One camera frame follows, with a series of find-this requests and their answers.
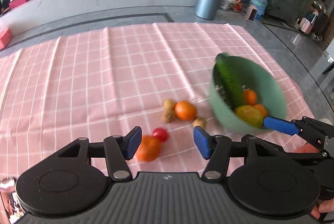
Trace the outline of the orange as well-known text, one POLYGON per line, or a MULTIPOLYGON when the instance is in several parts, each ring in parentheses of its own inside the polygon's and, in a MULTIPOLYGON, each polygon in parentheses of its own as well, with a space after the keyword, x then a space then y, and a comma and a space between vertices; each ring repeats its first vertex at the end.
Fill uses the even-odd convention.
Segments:
POLYGON ((136 157, 139 162, 151 162, 161 154, 162 144, 154 136, 144 135, 142 142, 136 152, 136 157))
POLYGON ((174 111, 180 120, 191 121, 197 117, 197 108, 188 101, 179 101, 176 103, 174 111))
POLYGON ((258 103, 258 97, 255 91, 251 89, 246 89, 243 92, 243 98, 246 105, 255 105, 258 103))
POLYGON ((263 118, 268 117, 268 111, 262 104, 255 104, 253 107, 261 113, 263 118))

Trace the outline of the small brown fruit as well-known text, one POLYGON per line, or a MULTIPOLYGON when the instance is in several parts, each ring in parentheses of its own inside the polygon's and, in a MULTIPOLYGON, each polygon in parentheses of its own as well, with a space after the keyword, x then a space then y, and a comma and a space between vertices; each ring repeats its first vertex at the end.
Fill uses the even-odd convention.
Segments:
POLYGON ((196 127, 196 126, 199 126, 203 129, 206 128, 207 126, 207 120, 201 116, 198 116, 194 119, 193 123, 192 123, 192 126, 193 127, 196 127))
POLYGON ((163 102, 163 107, 165 110, 174 110, 176 106, 176 102, 172 99, 166 99, 163 102))
POLYGON ((174 110, 164 110, 161 119, 165 123, 174 122, 177 119, 176 112, 174 110))

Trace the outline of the small red tomato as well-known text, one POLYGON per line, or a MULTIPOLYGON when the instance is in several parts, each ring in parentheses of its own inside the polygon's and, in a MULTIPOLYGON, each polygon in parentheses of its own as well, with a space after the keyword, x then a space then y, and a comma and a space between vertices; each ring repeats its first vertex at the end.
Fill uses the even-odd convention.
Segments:
POLYGON ((164 143, 168 140, 169 135, 166 129, 164 128, 155 128, 152 132, 152 136, 157 139, 160 143, 164 143))

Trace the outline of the green colander bowl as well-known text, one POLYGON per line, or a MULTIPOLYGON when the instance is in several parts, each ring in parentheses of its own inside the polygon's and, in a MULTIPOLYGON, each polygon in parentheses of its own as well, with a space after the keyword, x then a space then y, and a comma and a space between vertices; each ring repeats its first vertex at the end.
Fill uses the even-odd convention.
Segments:
POLYGON ((268 116, 286 119, 284 94, 274 77, 257 63, 217 54, 209 84, 209 104, 219 124, 239 134, 268 132, 268 116))

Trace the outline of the green cucumber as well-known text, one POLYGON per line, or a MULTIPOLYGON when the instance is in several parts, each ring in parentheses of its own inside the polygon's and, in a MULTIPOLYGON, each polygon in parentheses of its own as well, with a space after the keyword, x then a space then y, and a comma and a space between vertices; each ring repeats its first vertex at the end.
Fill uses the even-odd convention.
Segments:
POLYGON ((234 68, 229 63, 229 56, 220 53, 216 56, 216 68, 219 81, 223 86, 229 105, 232 109, 245 105, 242 85, 235 75, 234 68))

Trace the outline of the small brown fruit top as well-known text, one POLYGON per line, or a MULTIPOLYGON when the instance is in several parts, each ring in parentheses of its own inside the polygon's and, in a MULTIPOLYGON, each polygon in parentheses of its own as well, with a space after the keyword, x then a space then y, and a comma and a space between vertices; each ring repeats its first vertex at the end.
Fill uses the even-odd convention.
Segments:
POLYGON ((163 107, 165 110, 174 110, 176 106, 176 102, 172 99, 166 99, 163 102, 163 107))

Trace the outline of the pink checkered tablecloth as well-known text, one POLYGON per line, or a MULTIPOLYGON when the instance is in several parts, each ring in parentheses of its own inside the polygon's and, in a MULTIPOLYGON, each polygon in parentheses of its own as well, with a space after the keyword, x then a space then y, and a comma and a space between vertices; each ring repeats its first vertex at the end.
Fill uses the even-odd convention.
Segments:
POLYGON ((297 85, 242 27, 154 23, 62 36, 1 58, 1 177, 18 176, 81 136, 99 142, 162 125, 166 99, 187 100, 224 133, 208 102, 215 57, 268 71, 289 118, 311 113, 297 85))

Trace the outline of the small pink floor heater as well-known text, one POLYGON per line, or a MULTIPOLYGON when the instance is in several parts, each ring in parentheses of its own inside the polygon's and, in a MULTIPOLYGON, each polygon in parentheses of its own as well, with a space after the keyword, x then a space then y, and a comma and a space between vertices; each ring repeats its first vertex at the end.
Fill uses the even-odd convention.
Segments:
POLYGON ((256 5, 249 5, 249 7, 247 8, 247 12, 246 12, 246 19, 250 21, 254 21, 259 18, 260 18, 260 15, 259 15, 258 8, 256 7, 256 5))

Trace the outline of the grey drawer cabinet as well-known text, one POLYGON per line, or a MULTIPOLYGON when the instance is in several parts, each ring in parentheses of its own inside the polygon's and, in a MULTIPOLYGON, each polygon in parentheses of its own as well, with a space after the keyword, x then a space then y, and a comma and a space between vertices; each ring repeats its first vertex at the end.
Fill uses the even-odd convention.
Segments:
POLYGON ((304 0, 268 0, 266 14, 292 25, 297 19, 304 0))

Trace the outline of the blue water jug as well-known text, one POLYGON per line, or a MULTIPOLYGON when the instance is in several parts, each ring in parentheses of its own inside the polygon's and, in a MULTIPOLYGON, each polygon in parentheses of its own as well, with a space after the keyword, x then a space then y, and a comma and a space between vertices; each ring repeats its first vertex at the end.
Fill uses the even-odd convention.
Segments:
POLYGON ((256 19, 260 19, 266 10, 267 0, 250 0, 250 4, 257 8, 256 19))

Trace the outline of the red gift bag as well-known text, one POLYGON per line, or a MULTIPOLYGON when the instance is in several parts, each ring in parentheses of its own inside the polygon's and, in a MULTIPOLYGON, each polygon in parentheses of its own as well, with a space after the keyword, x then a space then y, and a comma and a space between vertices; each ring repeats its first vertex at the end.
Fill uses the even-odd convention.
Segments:
POLYGON ((231 9, 234 12, 240 13, 242 11, 242 8, 243 8, 242 0, 233 0, 232 1, 232 3, 231 3, 231 9))

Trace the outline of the white plastic bag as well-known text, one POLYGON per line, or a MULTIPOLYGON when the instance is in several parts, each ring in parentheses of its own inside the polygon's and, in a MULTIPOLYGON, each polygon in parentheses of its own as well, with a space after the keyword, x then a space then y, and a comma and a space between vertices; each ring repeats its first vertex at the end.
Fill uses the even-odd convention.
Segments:
POLYGON ((221 0, 220 8, 222 10, 229 10, 234 0, 221 0))

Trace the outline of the grey pedal trash bin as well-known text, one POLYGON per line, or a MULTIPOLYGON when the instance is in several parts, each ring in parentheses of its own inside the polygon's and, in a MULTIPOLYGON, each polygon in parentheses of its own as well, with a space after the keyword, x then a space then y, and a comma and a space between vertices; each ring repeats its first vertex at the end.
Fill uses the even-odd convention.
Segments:
POLYGON ((201 19, 213 20, 221 0, 198 0, 195 15, 201 19))

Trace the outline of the pink storage box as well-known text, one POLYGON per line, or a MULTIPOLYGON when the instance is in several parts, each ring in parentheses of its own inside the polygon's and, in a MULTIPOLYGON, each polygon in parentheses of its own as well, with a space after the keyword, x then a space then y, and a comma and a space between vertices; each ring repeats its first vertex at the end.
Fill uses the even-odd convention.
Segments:
POLYGON ((0 28, 0 50, 7 47, 11 39, 12 39, 12 34, 9 27, 2 26, 0 28))

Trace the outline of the pink box on console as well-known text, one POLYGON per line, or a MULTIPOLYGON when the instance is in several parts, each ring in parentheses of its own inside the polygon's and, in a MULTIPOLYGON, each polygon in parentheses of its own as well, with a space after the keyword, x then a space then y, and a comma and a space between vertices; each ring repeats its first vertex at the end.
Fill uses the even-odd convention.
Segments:
POLYGON ((14 8, 27 3, 29 0, 12 0, 9 2, 9 8, 13 10, 14 8))

